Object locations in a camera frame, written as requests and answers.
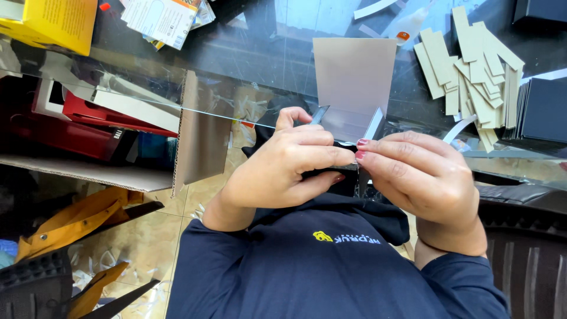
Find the woman's left hand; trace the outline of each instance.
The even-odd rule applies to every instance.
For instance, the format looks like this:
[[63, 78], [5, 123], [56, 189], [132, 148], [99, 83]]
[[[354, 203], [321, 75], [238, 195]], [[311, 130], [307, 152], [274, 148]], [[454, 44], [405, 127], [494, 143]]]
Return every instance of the woman's left hand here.
[[333, 146], [333, 134], [321, 125], [293, 127], [311, 116], [300, 107], [284, 108], [276, 132], [244, 164], [236, 169], [224, 189], [223, 201], [238, 207], [282, 208], [305, 203], [344, 179], [326, 171], [302, 179], [305, 171], [353, 163], [354, 153]]

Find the yellow box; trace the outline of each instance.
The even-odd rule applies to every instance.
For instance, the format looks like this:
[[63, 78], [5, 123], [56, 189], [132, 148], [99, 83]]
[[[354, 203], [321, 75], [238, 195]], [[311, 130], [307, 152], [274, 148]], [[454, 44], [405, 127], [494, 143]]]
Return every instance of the yellow box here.
[[88, 56], [96, 0], [0, 0], [0, 33], [33, 47]]

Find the cardboard box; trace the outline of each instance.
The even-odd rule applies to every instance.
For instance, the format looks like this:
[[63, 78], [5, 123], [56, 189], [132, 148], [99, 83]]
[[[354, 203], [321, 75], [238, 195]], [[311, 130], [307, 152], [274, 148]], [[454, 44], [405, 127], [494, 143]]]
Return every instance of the cardboard box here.
[[[198, 90], [198, 81], [193, 71], [187, 71], [181, 105], [190, 110], [200, 110], [198, 94], [209, 94]], [[146, 169], [136, 166], [115, 167], [64, 158], [30, 157], [20, 154], [0, 154], [0, 163], [64, 175], [87, 181], [116, 185], [129, 190], [157, 191], [172, 188], [172, 197], [183, 184], [222, 174], [232, 121], [227, 118], [182, 110], [179, 124], [179, 139], [173, 172]]]
[[0, 0], [0, 33], [33, 47], [88, 56], [96, 0]]

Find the sleeve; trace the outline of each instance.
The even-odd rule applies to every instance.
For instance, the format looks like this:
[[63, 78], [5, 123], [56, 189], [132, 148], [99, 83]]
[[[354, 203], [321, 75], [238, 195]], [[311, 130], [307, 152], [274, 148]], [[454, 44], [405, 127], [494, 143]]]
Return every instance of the sleeve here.
[[488, 259], [448, 253], [429, 262], [421, 273], [451, 318], [510, 318]]
[[237, 285], [248, 232], [210, 230], [192, 220], [181, 234], [167, 318], [210, 318]]

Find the person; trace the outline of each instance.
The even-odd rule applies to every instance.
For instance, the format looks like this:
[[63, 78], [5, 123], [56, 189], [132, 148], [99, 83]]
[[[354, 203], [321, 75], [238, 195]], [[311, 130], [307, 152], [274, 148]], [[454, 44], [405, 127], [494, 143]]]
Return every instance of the person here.
[[[274, 135], [183, 232], [167, 318], [509, 317], [486, 258], [479, 192], [459, 152], [405, 132], [359, 140], [353, 153], [332, 146], [322, 126], [294, 120], [311, 116], [282, 109]], [[343, 176], [302, 173], [355, 160], [378, 191], [417, 216], [414, 263], [358, 214], [305, 208]], [[256, 208], [288, 207], [251, 226]]]

